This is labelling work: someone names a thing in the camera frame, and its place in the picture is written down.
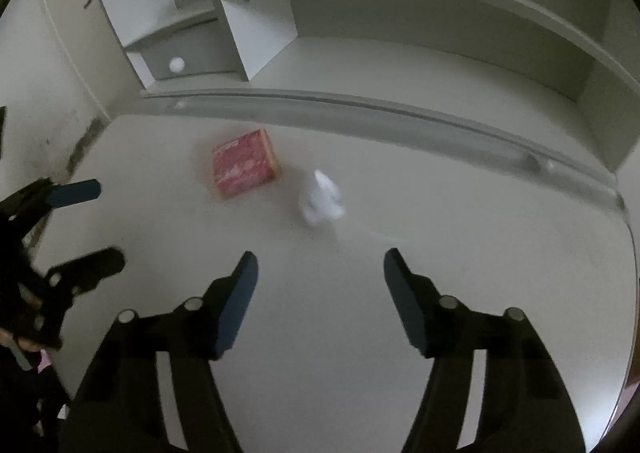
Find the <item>person's left hand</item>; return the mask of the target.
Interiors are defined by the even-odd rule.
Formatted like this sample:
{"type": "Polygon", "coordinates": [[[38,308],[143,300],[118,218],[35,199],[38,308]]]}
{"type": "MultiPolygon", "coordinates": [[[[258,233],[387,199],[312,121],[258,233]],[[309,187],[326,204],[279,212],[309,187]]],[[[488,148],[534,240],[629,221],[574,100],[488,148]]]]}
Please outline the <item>person's left hand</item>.
{"type": "Polygon", "coordinates": [[[15,337],[5,329],[0,329],[0,345],[4,347],[17,347],[26,352],[38,352],[42,349],[39,343],[34,343],[32,340],[26,338],[15,337]]]}

